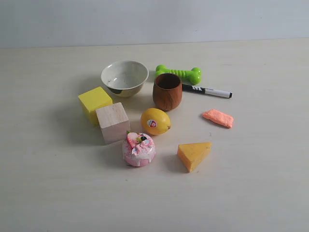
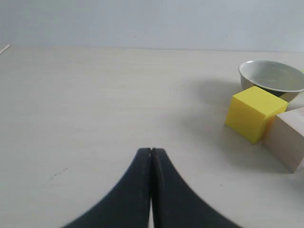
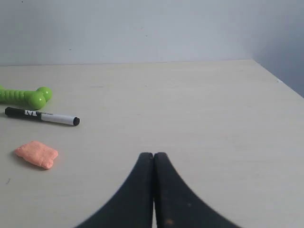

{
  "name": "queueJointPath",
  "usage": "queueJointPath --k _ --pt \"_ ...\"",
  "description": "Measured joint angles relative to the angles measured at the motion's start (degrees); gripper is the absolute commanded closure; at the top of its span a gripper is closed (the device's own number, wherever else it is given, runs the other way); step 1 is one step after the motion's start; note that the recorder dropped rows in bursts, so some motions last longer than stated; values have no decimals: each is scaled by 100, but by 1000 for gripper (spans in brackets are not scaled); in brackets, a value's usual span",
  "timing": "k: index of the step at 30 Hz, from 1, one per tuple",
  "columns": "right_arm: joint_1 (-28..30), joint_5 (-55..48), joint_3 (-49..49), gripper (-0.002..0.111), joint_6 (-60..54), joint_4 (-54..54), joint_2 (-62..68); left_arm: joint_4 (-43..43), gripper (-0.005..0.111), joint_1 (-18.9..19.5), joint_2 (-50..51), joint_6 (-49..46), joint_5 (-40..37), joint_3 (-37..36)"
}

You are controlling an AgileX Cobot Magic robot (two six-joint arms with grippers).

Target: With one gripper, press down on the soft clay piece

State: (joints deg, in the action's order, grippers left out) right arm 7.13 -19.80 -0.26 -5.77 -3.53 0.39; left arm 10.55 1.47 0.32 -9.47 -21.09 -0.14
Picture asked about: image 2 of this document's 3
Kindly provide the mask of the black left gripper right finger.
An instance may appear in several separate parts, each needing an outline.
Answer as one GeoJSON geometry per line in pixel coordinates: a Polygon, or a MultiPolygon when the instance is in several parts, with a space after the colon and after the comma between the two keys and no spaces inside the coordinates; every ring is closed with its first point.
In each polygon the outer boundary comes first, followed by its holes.
{"type": "Polygon", "coordinates": [[[155,228],[239,227],[189,187],[164,149],[153,148],[151,155],[151,200],[155,228]]]}

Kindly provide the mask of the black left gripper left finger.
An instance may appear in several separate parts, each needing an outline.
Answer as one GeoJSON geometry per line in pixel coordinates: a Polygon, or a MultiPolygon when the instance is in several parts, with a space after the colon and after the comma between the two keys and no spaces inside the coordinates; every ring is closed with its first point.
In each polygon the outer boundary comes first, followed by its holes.
{"type": "Polygon", "coordinates": [[[129,168],[102,200],[66,228],[147,228],[151,149],[140,148],[129,168]]]}

